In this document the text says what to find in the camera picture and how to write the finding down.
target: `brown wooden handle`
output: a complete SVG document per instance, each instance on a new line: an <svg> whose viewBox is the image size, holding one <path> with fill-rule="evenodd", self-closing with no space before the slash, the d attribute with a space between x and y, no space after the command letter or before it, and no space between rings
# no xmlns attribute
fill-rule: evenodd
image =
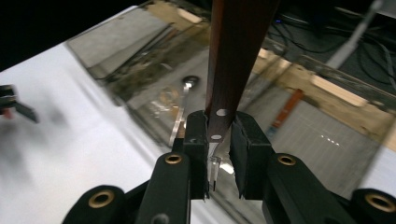
<svg viewBox="0 0 396 224"><path fill-rule="evenodd" d="M277 115L273 127L279 128L285 119L288 117L289 113L293 110L295 106L300 102L303 98L304 92L300 89L297 89L294 94L289 98L289 100L285 103L280 113Z"/></svg>
<svg viewBox="0 0 396 224"><path fill-rule="evenodd" d="M214 0L205 113L209 142L222 142L279 0Z"/></svg>

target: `black clamp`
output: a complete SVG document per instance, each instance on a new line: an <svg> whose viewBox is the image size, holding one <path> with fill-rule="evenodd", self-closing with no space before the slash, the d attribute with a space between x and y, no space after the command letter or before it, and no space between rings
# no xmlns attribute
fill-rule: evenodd
<svg viewBox="0 0 396 224"><path fill-rule="evenodd" d="M190 200L208 193L206 116L187 117L184 139L162 155L150 181L123 193L111 186L87 191L67 214L68 223L190 223ZM396 199L357 189L347 200L328 191L295 156L276 153L255 119L237 112L230 159L239 196L262 201L268 223L396 223Z"/></svg>
<svg viewBox="0 0 396 224"><path fill-rule="evenodd" d="M0 114L4 114L5 109L13 107L18 113L24 115L29 120L38 123L38 117L35 111L29 106L18 102L13 86L0 86Z"/></svg>

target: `cable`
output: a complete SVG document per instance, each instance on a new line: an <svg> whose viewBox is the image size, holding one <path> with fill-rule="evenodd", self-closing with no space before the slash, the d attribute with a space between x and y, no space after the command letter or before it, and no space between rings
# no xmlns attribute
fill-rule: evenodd
<svg viewBox="0 0 396 224"><path fill-rule="evenodd" d="M271 27L273 27L273 28L279 33L278 36L280 36L280 37L282 38L283 44L285 45L286 48L288 48L288 47L289 47L288 39L282 34L282 32L280 32L279 29L277 29L277 27L276 27L276 25L275 25L274 23L273 23L273 25L272 25Z"/></svg>
<svg viewBox="0 0 396 224"><path fill-rule="evenodd" d="M367 70L366 70L366 68L363 66L363 63L361 62L361 48L358 48L357 49L357 60L358 60L358 64L359 64L359 67L361 68L361 71L367 76L367 77L369 77L370 79L372 79L372 80L374 80L374 81L376 81L376 82L378 82L378 83L381 83L381 84L384 84L384 85L391 85L389 82L385 82L385 81L382 81L382 80L379 80L379 79L377 79L376 77L373 77Z"/></svg>
<svg viewBox="0 0 396 224"><path fill-rule="evenodd" d="M292 44L294 44L297 48L302 49L302 50L304 51L304 53L307 53L307 52L316 53L316 54L327 53L327 52L330 52L330 51L332 51L332 50L335 50L335 49L339 48L339 47L342 45L342 43L344 43L344 41L342 41L342 42L337 43L337 44L335 44L335 45L333 45L333 46L331 46L331 47L329 47L329 48L327 48L327 49L324 49L324 50L313 50L313 49L308 49L308 48L306 48L303 44L294 41L294 40L292 39L292 37L284 36L283 33L276 27L275 24L273 25L273 27L274 27L274 28L276 29L276 31L282 36L282 38L288 39L288 40L289 40ZM285 29L285 31L288 32L289 35L292 36L291 31L290 31L286 26L284 26L284 29Z"/></svg>
<svg viewBox="0 0 396 224"><path fill-rule="evenodd" d="M374 42L379 47L381 47L381 49L384 50L384 52L385 52L385 58L387 59L387 63L388 63L388 73L391 75L391 77L389 77L389 81L390 81L390 84L392 85L393 89L396 90L396 81L395 81L396 76L393 73L393 62L392 62L392 58L390 57L389 50L387 49L387 47L385 47L383 44L379 43L378 41L374 40Z"/></svg>
<svg viewBox="0 0 396 224"><path fill-rule="evenodd" d="M393 76L391 76L391 75L389 74L389 71L388 71L386 68L384 68L384 65L381 64L380 62L378 62L378 61L373 57L373 55L372 55L372 54L369 52L369 50L366 48L365 43L364 43L363 41L361 41L360 46L362 47L364 53L367 55L367 57L369 58L369 60L370 60L372 63L375 63L375 64L381 69L381 71L384 72L384 73L387 75L387 77L393 77Z"/></svg>

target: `white surface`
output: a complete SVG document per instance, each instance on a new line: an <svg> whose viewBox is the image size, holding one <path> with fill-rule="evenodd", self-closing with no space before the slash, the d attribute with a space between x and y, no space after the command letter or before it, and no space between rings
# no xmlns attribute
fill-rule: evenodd
<svg viewBox="0 0 396 224"><path fill-rule="evenodd" d="M361 189L378 189L396 198L396 152L382 147L369 172L361 182Z"/></svg>
<svg viewBox="0 0 396 224"><path fill-rule="evenodd" d="M128 191L162 154L64 45L0 73L40 123L0 119L0 223L62 223L88 189ZM233 223L212 201L192 203L191 223Z"/></svg>

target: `screw hole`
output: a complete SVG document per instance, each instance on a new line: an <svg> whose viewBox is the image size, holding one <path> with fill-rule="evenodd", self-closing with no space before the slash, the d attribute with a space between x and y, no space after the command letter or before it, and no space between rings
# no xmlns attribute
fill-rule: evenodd
<svg viewBox="0 0 396 224"><path fill-rule="evenodd" d="M168 224L169 216L164 213L158 214L152 218L151 224Z"/></svg>
<svg viewBox="0 0 396 224"><path fill-rule="evenodd" d="M376 209L388 213L396 212L396 204L387 197L376 193L370 193L367 194L364 198L368 204Z"/></svg>
<svg viewBox="0 0 396 224"><path fill-rule="evenodd" d="M227 109L220 109L220 110L218 110L218 111L216 112L216 114L217 114L218 116L221 116L221 117L227 116L229 113L230 113L230 111L228 111Z"/></svg>
<svg viewBox="0 0 396 224"><path fill-rule="evenodd" d="M165 158L166 163L177 164L181 162L181 156L179 155L169 155Z"/></svg>
<svg viewBox="0 0 396 224"><path fill-rule="evenodd" d="M218 140L218 139L221 138L221 135L215 134L215 135L210 136L210 138L215 139L215 140Z"/></svg>
<svg viewBox="0 0 396 224"><path fill-rule="evenodd" d="M88 200L88 205L92 208L101 208L110 204L113 200L114 192L109 189L105 189L92 195Z"/></svg>
<svg viewBox="0 0 396 224"><path fill-rule="evenodd" d="M279 156L277 160L284 165L294 165L296 160L290 156Z"/></svg>

